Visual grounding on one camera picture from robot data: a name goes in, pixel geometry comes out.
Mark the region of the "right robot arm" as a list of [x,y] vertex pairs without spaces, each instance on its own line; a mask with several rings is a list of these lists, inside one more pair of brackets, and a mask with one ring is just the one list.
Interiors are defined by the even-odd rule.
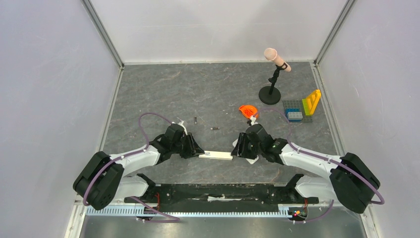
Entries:
[[261,124],[254,124],[233,142],[233,156],[300,168],[316,177],[302,176],[286,188],[292,202],[317,197],[336,200],[348,210],[362,214],[377,195],[380,181],[360,157],[328,155],[305,150],[284,138],[273,138]]

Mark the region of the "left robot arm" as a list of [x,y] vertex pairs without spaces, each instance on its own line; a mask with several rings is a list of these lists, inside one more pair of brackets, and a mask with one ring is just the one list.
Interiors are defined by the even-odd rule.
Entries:
[[183,159],[203,155],[192,133],[172,123],[164,134],[143,147],[129,152],[108,155],[96,152],[73,183],[73,190],[83,198],[86,206],[102,210],[113,200],[135,196],[151,202],[156,190],[141,176],[131,173],[158,165],[178,154]]

